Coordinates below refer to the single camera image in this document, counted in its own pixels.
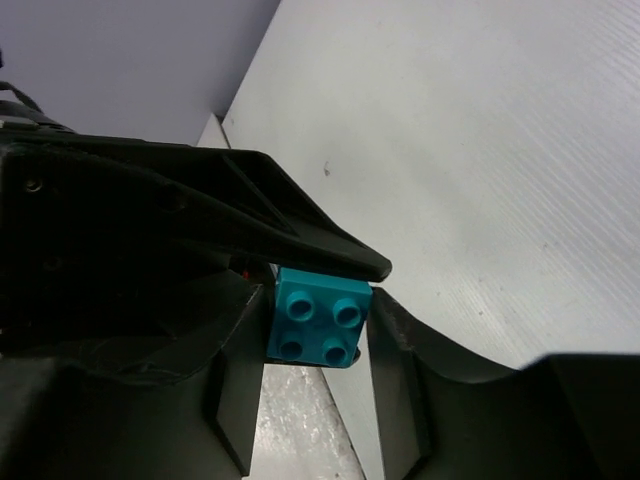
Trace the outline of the teal square lego brick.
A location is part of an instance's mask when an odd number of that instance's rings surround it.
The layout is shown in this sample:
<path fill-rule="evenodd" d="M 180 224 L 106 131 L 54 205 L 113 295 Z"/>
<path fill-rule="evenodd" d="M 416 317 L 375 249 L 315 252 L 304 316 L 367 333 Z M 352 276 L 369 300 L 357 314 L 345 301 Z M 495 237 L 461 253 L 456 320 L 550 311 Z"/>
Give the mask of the teal square lego brick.
<path fill-rule="evenodd" d="M 365 281 L 280 268 L 268 357 L 328 368 L 351 366 L 372 296 Z"/>

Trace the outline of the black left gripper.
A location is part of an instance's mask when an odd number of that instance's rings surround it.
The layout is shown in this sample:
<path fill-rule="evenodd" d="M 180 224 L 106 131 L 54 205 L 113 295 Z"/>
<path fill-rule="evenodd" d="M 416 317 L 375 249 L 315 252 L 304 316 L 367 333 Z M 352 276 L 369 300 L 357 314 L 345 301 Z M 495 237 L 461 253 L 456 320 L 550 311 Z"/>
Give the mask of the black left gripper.
<path fill-rule="evenodd" d="M 81 135 L 1 85 L 1 346 L 176 338 L 272 292 L 249 221 L 271 223 L 247 150 Z"/>

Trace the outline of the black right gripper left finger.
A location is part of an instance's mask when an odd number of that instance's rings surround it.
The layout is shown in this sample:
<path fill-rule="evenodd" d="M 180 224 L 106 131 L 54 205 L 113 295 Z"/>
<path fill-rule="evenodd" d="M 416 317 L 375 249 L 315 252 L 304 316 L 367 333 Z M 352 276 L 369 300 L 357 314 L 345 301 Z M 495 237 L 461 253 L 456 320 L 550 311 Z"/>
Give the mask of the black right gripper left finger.
<path fill-rule="evenodd" d="M 1 338 L 5 479 L 239 479 L 251 467 L 265 292 L 189 282 Z"/>

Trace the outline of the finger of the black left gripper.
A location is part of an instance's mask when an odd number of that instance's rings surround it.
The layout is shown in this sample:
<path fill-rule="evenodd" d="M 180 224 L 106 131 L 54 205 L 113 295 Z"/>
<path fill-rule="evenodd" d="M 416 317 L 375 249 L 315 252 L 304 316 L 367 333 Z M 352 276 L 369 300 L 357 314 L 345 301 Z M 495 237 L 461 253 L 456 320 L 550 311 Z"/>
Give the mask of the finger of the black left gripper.
<path fill-rule="evenodd" d="M 206 238 L 223 250 L 371 282 L 391 273 L 389 259 L 336 225 L 265 153 L 88 135 L 75 144 L 204 195 L 215 225 Z"/>

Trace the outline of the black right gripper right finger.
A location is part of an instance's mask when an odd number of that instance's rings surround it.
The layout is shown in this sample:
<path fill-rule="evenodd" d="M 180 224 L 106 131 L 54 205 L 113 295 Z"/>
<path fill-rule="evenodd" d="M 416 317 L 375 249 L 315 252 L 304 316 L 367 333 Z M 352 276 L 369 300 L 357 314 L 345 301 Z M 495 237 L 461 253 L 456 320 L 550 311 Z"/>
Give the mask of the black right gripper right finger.
<path fill-rule="evenodd" d="M 639 359 L 482 357 L 376 289 L 367 338 L 388 479 L 635 479 Z"/>

